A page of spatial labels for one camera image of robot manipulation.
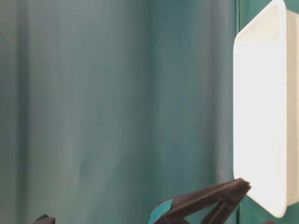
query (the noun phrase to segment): white tray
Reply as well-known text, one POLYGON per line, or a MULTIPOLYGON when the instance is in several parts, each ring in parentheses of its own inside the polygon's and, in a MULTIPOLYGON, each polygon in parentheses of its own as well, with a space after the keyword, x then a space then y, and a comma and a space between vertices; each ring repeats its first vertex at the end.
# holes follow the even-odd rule
POLYGON ((299 15, 273 0, 235 38, 234 176, 275 217, 299 201, 299 15))

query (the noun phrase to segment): teal wall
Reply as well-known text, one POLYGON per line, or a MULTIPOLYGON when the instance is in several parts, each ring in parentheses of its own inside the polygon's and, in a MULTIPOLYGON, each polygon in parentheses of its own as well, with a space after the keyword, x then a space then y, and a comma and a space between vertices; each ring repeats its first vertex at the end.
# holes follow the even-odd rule
MULTIPOLYGON (((239 0, 236 4, 237 30, 241 30, 258 14, 270 0, 239 0)), ((285 0, 286 7, 299 13, 299 1, 285 0)), ((261 224, 265 220, 273 220, 277 224, 295 224, 299 220, 299 203, 288 207, 283 218, 277 219, 260 207, 257 203, 246 197, 240 203, 240 224, 261 224)))
POLYGON ((233 178, 234 0, 0 8, 1 223, 147 223, 233 178))

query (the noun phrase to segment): teal curtain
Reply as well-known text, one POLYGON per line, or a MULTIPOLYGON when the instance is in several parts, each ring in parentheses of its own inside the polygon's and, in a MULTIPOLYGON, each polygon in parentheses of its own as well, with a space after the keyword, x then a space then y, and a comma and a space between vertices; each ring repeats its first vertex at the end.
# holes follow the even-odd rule
POLYGON ((233 178, 234 0, 0 8, 1 223, 147 223, 233 178))
MULTIPOLYGON (((236 1, 236 30, 244 28, 270 0, 238 0, 236 1)), ((287 9, 299 13, 299 1, 285 0, 287 9)), ((249 197, 240 203, 240 224, 261 224, 272 220, 277 224, 294 224, 299 220, 299 203, 289 206, 283 218, 275 218, 249 197)))

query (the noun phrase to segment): black object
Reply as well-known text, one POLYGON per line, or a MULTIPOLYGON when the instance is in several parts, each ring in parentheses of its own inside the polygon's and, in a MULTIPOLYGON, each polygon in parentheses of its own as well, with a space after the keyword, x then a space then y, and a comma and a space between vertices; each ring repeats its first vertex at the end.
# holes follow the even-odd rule
POLYGON ((264 222, 263 224, 275 224, 275 222, 268 220, 267 222, 264 222))
POLYGON ((55 218, 49 217, 48 215, 42 215, 31 224, 55 224, 55 218))
POLYGON ((154 224, 190 224, 184 219, 186 216, 216 203, 218 205, 208 213, 201 223, 223 224, 249 189, 249 183, 239 178, 210 186, 204 190, 174 197, 171 208, 162 214, 154 224))

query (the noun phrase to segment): teal clamp tip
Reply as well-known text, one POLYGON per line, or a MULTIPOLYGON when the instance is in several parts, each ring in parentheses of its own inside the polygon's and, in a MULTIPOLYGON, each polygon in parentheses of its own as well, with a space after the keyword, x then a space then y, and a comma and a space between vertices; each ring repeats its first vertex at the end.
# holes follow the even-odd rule
POLYGON ((164 213, 171 209, 173 199, 161 203, 150 215, 149 224, 154 224, 164 213))

